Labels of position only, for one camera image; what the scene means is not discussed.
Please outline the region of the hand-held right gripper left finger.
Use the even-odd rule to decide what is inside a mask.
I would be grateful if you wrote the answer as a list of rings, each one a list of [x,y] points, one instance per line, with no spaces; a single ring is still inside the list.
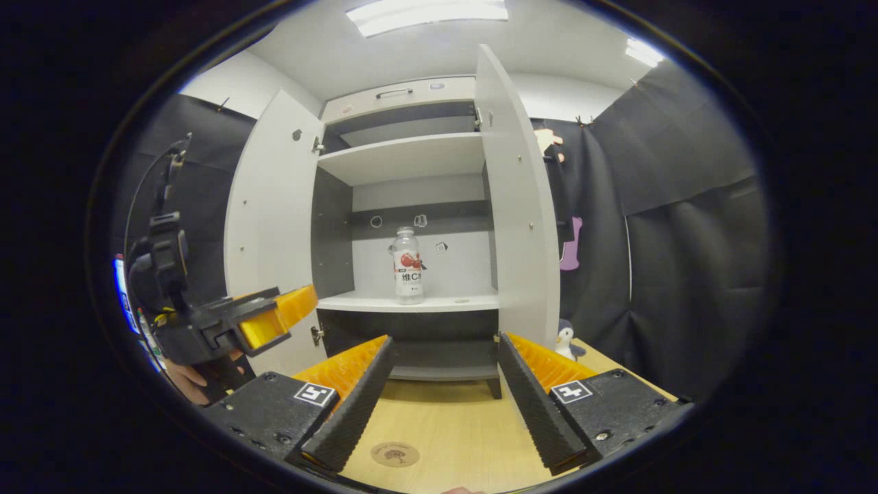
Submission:
[[[292,377],[266,372],[206,409],[244,446],[299,468],[338,474],[364,434],[393,369],[380,336]]]

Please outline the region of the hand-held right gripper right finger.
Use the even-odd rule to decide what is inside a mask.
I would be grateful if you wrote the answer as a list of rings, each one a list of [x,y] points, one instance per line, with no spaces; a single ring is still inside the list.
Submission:
[[[603,373],[525,340],[498,338],[499,368],[552,475],[624,452],[686,412],[623,368]]]

